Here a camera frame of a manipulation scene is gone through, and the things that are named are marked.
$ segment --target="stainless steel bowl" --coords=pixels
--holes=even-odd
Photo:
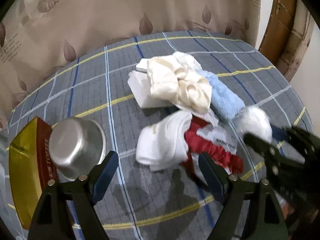
[[[75,180],[103,161],[106,136],[96,121],[70,117],[53,129],[49,152],[63,176],[67,180]]]

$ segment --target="plaid bedsheet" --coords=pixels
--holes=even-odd
[[[95,206],[110,239],[206,239],[222,210],[180,166],[150,172],[135,161],[141,129],[177,109],[140,109],[127,84],[128,74],[141,58],[175,51],[193,55],[204,70],[217,74],[246,106],[260,106],[272,124],[297,124],[312,130],[303,103],[281,73],[252,46],[221,33],[182,31],[140,36],[79,58],[55,73],[12,111],[9,142],[36,115],[50,125],[70,116],[99,122],[107,136],[107,150],[115,150],[120,158],[104,199]],[[237,154],[245,166],[242,179],[264,178],[263,159],[246,147],[232,123],[221,125],[238,140]],[[280,142],[279,147],[284,155],[300,159],[286,144]],[[4,166],[8,175],[8,162]],[[26,239],[28,232],[20,227],[6,177],[10,229],[14,236]],[[245,203],[235,235],[241,235],[247,208]],[[77,223],[74,231],[78,239],[84,239]]]

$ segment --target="light blue towel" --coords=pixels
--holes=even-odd
[[[244,102],[223,84],[215,74],[206,70],[198,70],[197,72],[207,78],[212,86],[211,103],[220,118],[224,119],[224,121],[230,121],[245,108]]]

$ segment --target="silver bolt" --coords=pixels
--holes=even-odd
[[[231,181],[236,181],[236,180],[238,179],[238,176],[231,174],[231,175],[229,176],[229,179],[230,179]]]
[[[269,185],[269,180],[267,180],[267,179],[262,179],[261,182],[262,182],[262,184],[265,185],[265,186],[266,186],[266,185]]]
[[[276,154],[275,149],[273,149],[272,147],[270,147],[270,152],[271,152],[272,155]]]
[[[278,168],[276,166],[272,166],[272,172],[273,172],[274,175],[278,175],[279,174]]]
[[[54,179],[50,179],[50,180],[48,181],[48,185],[49,185],[49,186],[53,186],[55,183],[56,183],[56,181],[55,181]]]
[[[87,178],[88,178],[88,175],[87,175],[87,174],[82,174],[82,175],[79,176],[78,179],[79,179],[80,181],[85,181],[85,180],[87,180]]]

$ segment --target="red ruffled fabric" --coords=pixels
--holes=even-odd
[[[232,174],[239,174],[243,172],[242,159],[230,152],[225,151],[222,146],[213,144],[201,136],[197,135],[197,130],[203,128],[209,123],[205,120],[192,116],[190,128],[184,134],[184,138],[189,146],[188,160],[181,163],[182,166],[188,171],[194,173],[191,152],[201,154],[207,152],[210,157],[221,165],[223,168],[228,167]]]

